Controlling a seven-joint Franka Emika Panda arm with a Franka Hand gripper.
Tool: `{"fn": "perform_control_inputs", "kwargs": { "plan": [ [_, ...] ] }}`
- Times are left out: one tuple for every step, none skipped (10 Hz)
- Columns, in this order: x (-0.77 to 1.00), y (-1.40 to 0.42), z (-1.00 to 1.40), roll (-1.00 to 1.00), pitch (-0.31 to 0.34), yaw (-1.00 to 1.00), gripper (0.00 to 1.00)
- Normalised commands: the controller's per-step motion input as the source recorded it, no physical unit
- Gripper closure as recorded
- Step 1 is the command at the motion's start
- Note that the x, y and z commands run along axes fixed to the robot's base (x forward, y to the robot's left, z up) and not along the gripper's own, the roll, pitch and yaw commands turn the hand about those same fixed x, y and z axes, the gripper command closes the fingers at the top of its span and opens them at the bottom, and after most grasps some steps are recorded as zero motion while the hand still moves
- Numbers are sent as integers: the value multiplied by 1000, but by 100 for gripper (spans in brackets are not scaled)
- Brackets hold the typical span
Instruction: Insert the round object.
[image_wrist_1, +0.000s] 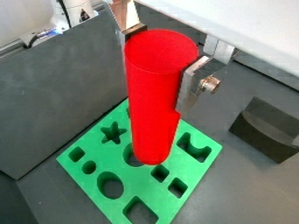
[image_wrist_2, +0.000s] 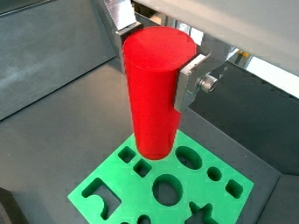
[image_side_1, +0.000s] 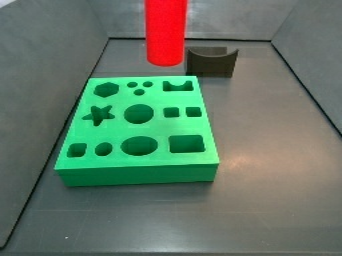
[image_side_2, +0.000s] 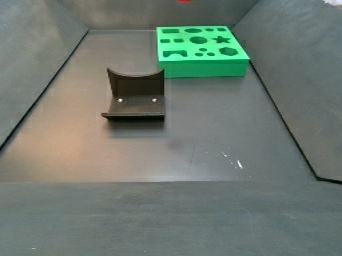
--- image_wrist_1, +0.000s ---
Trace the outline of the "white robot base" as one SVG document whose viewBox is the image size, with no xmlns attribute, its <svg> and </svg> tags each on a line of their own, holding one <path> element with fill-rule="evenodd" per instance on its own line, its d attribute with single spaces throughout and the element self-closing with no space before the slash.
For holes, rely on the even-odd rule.
<svg viewBox="0 0 299 224">
<path fill-rule="evenodd" d="M 51 23 L 67 31 L 98 15 L 90 0 L 51 0 L 54 15 Z"/>
</svg>

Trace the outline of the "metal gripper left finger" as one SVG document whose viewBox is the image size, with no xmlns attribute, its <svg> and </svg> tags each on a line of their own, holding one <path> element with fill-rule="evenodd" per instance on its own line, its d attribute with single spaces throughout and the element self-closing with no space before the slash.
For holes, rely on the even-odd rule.
<svg viewBox="0 0 299 224">
<path fill-rule="evenodd" d="M 120 45 L 124 46 L 139 32 L 147 30 L 147 25 L 140 22 L 134 0 L 112 0 L 110 9 L 116 20 Z"/>
</svg>

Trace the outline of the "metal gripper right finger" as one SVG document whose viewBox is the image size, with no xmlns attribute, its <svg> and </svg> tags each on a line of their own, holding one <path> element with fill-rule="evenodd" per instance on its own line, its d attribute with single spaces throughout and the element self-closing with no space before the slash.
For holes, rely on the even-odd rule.
<svg viewBox="0 0 299 224">
<path fill-rule="evenodd" d="M 203 52 L 204 54 L 183 69 L 175 107 L 182 115 L 190 110 L 202 93 L 216 93 L 220 80 L 215 77 L 215 73 L 232 61 L 238 49 L 208 35 Z"/>
</svg>

